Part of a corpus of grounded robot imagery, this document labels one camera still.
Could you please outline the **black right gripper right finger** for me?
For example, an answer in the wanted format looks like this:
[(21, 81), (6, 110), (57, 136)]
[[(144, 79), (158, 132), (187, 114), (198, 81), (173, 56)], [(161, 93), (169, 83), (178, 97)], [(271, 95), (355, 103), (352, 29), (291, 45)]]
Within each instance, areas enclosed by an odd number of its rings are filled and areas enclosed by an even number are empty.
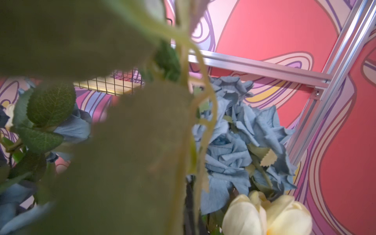
[(210, 232), (207, 228), (207, 215), (200, 215), (198, 219), (198, 232), (197, 235), (209, 235)]

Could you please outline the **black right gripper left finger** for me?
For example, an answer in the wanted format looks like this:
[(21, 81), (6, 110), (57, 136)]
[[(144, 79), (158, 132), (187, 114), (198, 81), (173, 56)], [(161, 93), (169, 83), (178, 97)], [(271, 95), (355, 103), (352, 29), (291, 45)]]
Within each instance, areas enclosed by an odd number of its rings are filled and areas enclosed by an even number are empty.
[(194, 235), (194, 214), (193, 214), (193, 189), (191, 183), (186, 182), (186, 198), (184, 210), (184, 235)]

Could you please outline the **pink rose bunch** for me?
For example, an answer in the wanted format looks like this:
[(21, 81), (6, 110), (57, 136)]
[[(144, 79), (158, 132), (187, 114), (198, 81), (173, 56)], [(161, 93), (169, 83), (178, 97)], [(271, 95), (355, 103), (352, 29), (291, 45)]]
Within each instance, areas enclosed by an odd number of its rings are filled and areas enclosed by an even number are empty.
[(1, 1), (1, 76), (39, 84), (141, 70), (71, 159), (55, 162), (53, 206), (19, 235), (181, 235), (192, 128), (212, 88), (189, 88), (191, 36), (208, 1)]

